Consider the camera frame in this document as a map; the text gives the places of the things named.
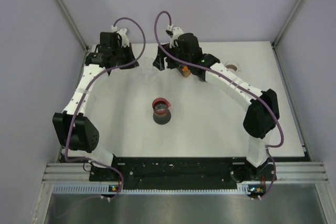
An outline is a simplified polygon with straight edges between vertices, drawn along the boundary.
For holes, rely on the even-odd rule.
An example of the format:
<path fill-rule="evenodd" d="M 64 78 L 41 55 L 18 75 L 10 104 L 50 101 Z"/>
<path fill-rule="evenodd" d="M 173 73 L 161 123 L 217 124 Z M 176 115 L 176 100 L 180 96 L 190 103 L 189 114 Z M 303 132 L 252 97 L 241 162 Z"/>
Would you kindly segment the clear glass dripper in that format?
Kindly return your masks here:
<path fill-rule="evenodd" d="M 158 75 L 158 69 L 152 65 L 153 59 L 144 57 L 140 59 L 139 66 L 136 68 L 136 77 L 140 83 L 153 83 Z"/>

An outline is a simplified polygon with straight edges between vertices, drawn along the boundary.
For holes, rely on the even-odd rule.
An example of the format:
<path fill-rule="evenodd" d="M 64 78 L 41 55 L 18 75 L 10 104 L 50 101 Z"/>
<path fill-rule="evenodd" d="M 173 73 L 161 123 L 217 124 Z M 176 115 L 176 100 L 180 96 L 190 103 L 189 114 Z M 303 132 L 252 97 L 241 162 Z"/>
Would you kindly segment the orange coffee filter box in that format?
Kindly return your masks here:
<path fill-rule="evenodd" d="M 187 78 L 191 74 L 191 72 L 190 72 L 190 70 L 187 66 L 179 66 L 177 69 L 178 69 L 179 73 L 185 78 Z"/>

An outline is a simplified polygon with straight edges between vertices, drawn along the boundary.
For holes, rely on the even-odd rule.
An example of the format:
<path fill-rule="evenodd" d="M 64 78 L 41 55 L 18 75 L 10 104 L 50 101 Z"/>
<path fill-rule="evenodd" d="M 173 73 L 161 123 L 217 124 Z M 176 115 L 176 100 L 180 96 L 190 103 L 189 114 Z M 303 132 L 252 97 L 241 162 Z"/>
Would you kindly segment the glass carafe with red rim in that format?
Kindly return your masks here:
<path fill-rule="evenodd" d="M 169 107 L 171 104 L 165 98 L 156 98 L 152 102 L 153 119 L 159 125 L 167 124 L 171 119 Z"/>

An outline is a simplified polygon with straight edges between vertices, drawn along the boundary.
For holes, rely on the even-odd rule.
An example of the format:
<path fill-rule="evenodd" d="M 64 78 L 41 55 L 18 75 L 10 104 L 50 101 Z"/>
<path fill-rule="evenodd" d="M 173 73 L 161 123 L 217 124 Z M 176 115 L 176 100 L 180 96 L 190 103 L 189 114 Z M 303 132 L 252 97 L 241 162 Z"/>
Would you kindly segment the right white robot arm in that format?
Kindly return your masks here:
<path fill-rule="evenodd" d="M 263 91 L 242 80 L 212 54 L 203 53 L 192 33 L 173 35 L 170 43 L 159 44 L 153 65 L 159 70 L 187 67 L 200 80 L 212 84 L 236 101 L 246 112 L 243 128 L 249 135 L 245 174 L 252 180 L 264 174 L 267 160 L 267 135 L 279 120 L 277 94 Z"/>

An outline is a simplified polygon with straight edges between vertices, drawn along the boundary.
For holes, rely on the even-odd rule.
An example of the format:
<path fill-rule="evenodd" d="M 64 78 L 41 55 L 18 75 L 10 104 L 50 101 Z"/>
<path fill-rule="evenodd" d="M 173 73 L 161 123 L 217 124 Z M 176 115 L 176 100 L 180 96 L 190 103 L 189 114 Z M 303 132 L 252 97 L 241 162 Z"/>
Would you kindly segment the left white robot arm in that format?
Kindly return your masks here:
<path fill-rule="evenodd" d="M 126 28 L 113 27 L 111 32 L 101 32 L 99 44 L 85 57 L 81 78 L 72 98 L 62 112 L 52 117 L 64 155 L 96 161 L 107 180 L 116 179 L 119 168 L 112 163 L 113 154 L 103 147 L 99 130 L 93 124 L 93 106 L 112 68 L 131 69 L 138 65 Z"/>

